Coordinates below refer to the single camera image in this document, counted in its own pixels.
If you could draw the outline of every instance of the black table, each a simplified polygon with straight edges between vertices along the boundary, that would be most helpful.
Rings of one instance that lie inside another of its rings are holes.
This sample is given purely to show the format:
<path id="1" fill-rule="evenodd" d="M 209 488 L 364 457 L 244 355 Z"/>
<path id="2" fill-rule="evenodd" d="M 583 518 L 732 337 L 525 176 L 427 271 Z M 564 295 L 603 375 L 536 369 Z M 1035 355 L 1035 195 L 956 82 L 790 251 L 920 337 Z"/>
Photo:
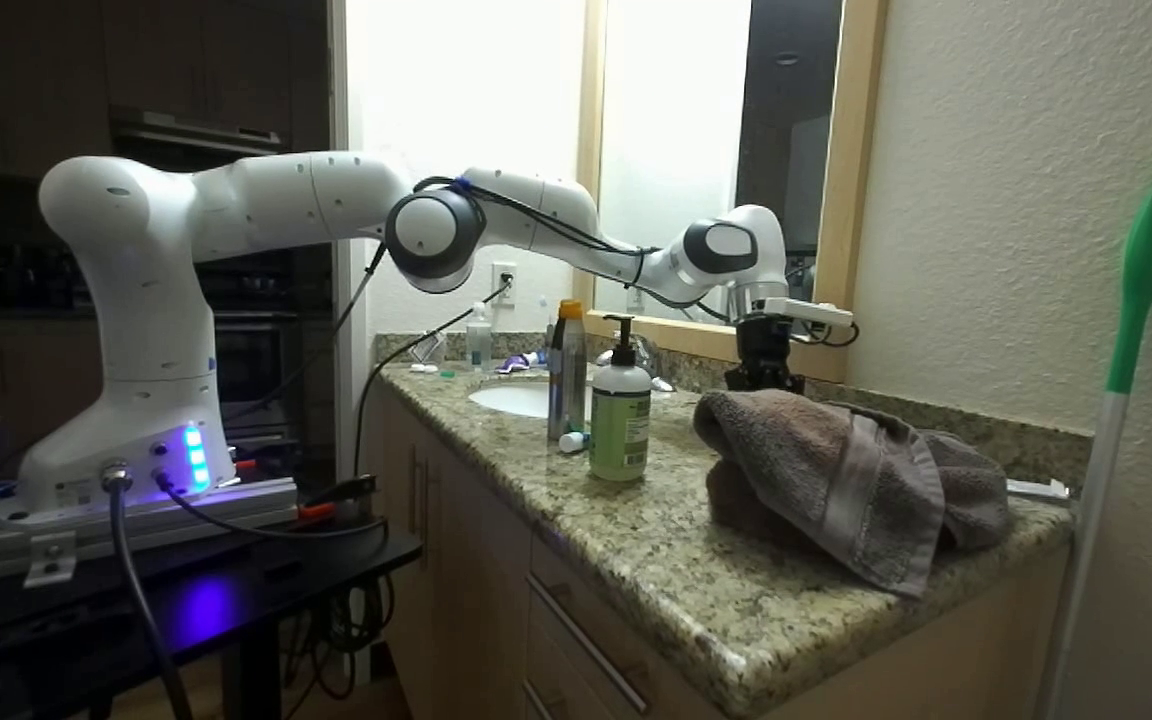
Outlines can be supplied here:
<path id="1" fill-rule="evenodd" d="M 402 532 L 355 540 L 215 534 L 134 552 L 162 646 L 183 663 L 223 646 L 223 716 L 280 716 L 280 619 L 420 556 Z M 72 582 L 0 578 L 0 716 L 69 716 L 156 674 L 116 559 Z"/>

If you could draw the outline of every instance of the towel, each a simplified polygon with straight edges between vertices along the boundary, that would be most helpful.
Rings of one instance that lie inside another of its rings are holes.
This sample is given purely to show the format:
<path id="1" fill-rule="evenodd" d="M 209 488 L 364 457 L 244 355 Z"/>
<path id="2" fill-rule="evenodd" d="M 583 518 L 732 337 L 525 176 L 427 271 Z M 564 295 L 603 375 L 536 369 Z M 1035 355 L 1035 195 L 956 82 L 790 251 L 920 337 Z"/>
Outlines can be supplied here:
<path id="1" fill-rule="evenodd" d="M 714 524 L 784 552 L 809 540 L 874 588 L 922 597 L 939 540 L 1008 534 L 1003 466 L 949 432 L 790 392 L 708 392 L 691 425 L 720 453 Z"/>

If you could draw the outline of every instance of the bathroom vanity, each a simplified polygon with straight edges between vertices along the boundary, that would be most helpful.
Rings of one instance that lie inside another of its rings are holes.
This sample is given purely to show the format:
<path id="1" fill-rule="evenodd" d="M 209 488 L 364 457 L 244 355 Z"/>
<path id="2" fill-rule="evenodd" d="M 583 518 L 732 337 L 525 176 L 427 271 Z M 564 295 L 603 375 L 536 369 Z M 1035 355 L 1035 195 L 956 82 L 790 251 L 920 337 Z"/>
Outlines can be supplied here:
<path id="1" fill-rule="evenodd" d="M 655 395 L 649 480 L 603 488 L 476 382 L 386 369 L 364 418 L 381 506 L 422 540 L 386 632 L 414 720 L 1030 716 L 1064 506 L 1010 498 L 1001 549 L 899 601 L 708 518 L 695 392 Z"/>

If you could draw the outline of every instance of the sink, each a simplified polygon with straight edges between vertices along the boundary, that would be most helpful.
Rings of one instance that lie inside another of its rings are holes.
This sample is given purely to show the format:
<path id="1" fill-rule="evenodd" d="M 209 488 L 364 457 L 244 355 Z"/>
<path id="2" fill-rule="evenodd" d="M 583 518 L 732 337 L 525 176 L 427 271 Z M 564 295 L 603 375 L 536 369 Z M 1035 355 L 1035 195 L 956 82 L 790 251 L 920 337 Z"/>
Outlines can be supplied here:
<path id="1" fill-rule="evenodd" d="M 485 382 L 466 392 L 466 401 L 503 415 L 533 415 L 533 418 L 546 415 L 543 375 Z"/>

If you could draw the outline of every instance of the granite countertop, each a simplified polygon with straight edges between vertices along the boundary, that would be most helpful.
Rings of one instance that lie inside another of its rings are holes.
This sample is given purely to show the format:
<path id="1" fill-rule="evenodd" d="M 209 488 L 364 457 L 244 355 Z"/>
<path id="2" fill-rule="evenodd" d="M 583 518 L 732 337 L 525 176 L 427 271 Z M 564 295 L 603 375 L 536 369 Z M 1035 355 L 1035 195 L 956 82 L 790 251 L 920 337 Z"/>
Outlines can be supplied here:
<path id="1" fill-rule="evenodd" d="M 383 380 L 732 716 L 790 700 L 1071 534 L 1064 506 L 1010 498 L 1001 549 L 934 556 L 926 590 L 899 601 L 817 552 L 774 556 L 708 518 L 704 477 L 714 453 L 691 432 L 695 392 L 653 401 L 645 483 L 603 488 L 588 480 L 583 457 L 543 442 L 543 418 L 476 409 L 471 375 L 386 369 Z"/>

